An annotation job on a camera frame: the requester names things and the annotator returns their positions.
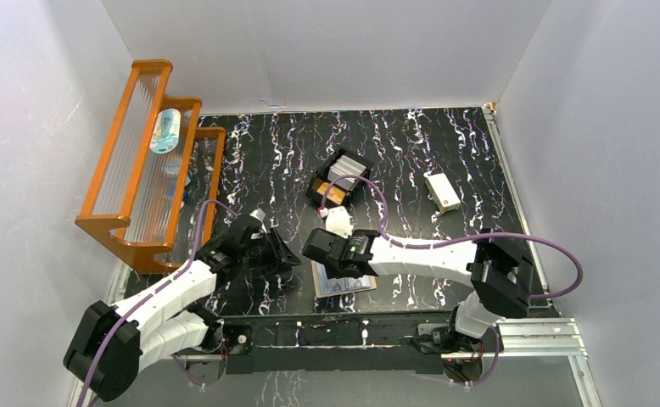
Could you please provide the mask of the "tan blue card holder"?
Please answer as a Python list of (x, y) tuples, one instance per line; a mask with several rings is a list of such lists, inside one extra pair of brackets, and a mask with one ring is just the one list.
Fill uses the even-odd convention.
[(316, 298), (329, 298), (377, 288), (377, 278), (375, 276), (331, 278), (328, 276), (324, 265), (314, 260), (310, 264)]

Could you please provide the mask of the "black plastic card bin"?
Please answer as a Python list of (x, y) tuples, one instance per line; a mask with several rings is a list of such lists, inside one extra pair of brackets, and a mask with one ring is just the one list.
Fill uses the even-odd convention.
[(370, 159), (367, 159), (364, 156), (361, 156), (358, 153), (351, 151), (345, 146), (338, 147), (333, 153), (330, 154), (330, 156), (323, 162), (323, 164), (312, 174), (312, 176), (308, 181), (307, 188), (305, 189), (305, 196), (317, 207), (323, 207), (322, 204), (324, 204), (325, 202), (325, 198), (320, 198), (320, 196), (316, 193), (316, 189), (323, 182), (328, 182), (330, 187), (337, 186), (346, 192), (346, 198), (344, 199), (342, 205), (344, 207), (348, 206), (351, 203), (353, 196), (362, 189), (362, 185), (363, 185), (362, 181), (360, 181), (357, 178), (350, 177), (350, 175), (340, 176), (335, 181), (328, 180), (327, 176), (328, 176), (329, 167), (331, 163), (335, 159), (337, 159), (340, 155), (347, 155), (352, 159), (354, 159), (355, 161), (363, 164), (366, 167), (366, 169), (360, 176), (365, 178), (369, 177), (370, 172), (373, 166), (375, 165), (375, 163)]

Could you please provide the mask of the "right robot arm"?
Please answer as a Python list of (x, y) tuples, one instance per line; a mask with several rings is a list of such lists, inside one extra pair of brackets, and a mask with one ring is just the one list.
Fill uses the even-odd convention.
[(316, 228), (303, 255), (332, 278), (416, 275), (452, 280), (472, 289), (448, 328), (450, 344), (471, 350), (490, 326), (529, 314), (534, 262), (511, 237), (486, 231), (456, 243), (383, 237), (356, 230), (348, 237)]

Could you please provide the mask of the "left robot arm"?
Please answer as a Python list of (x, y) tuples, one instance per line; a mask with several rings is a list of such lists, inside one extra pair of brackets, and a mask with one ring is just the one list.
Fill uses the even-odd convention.
[(255, 211), (236, 216), (227, 231), (195, 247), (178, 270), (151, 287), (113, 304), (91, 304), (63, 359), (82, 383), (78, 401), (88, 393), (105, 402), (117, 399), (142, 370), (185, 349), (226, 349), (223, 318), (198, 300), (245, 272), (272, 276), (300, 263)]

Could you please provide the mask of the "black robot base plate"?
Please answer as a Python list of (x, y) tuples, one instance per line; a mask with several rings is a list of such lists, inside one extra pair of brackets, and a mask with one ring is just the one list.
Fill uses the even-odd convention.
[(219, 362), (226, 374), (265, 371), (414, 371), (441, 374), (468, 362), (473, 375), (504, 349), (498, 331), (468, 351), (450, 342), (451, 312), (235, 315), (225, 319), (225, 347), (186, 349), (190, 363)]

